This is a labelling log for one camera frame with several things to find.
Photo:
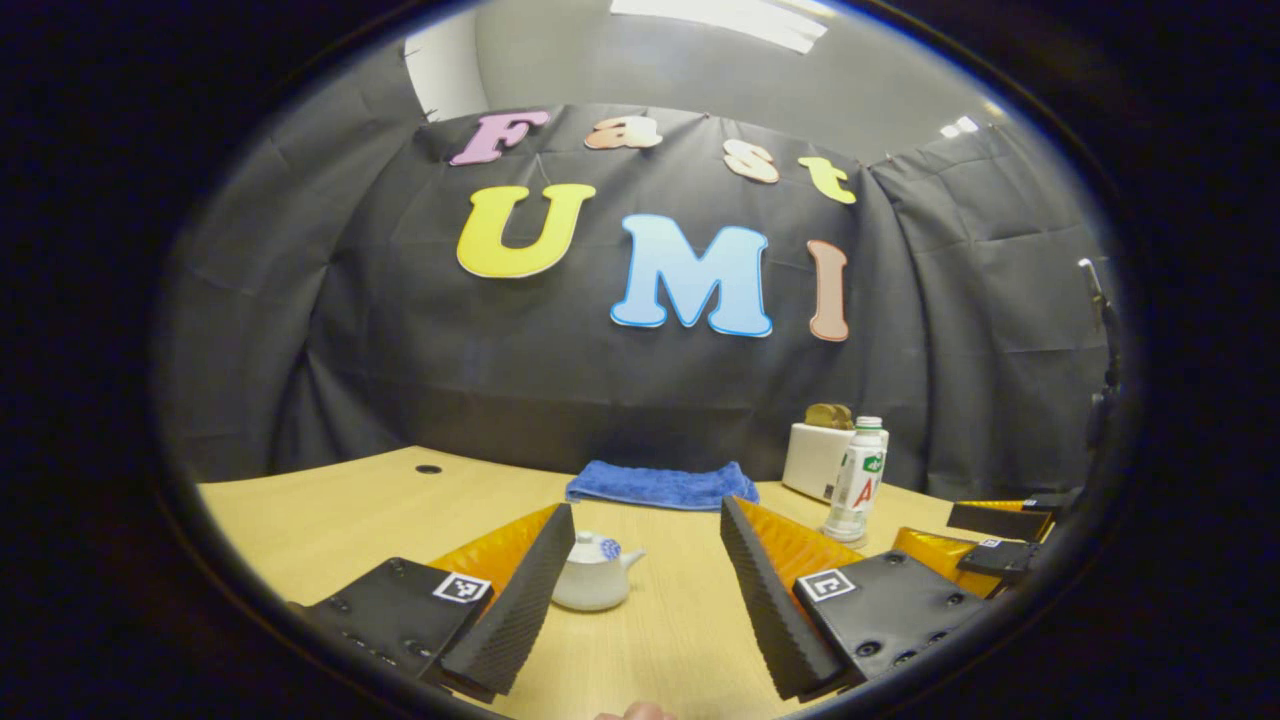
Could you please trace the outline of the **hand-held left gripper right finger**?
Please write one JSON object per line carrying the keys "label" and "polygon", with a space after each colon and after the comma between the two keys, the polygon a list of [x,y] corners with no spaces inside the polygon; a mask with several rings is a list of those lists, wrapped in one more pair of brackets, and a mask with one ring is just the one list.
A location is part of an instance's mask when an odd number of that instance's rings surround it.
{"label": "hand-held left gripper right finger", "polygon": [[778,696],[851,689],[936,648],[987,601],[910,553],[863,556],[737,496],[719,536]]}

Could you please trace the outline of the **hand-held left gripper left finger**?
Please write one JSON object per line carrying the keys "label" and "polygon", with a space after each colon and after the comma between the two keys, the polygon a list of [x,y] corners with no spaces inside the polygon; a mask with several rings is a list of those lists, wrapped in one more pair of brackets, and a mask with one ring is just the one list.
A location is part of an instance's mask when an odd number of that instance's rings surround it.
{"label": "hand-held left gripper left finger", "polygon": [[389,557],[291,610],[388,671],[490,703],[527,661],[573,543],[571,507],[552,503],[426,564]]}

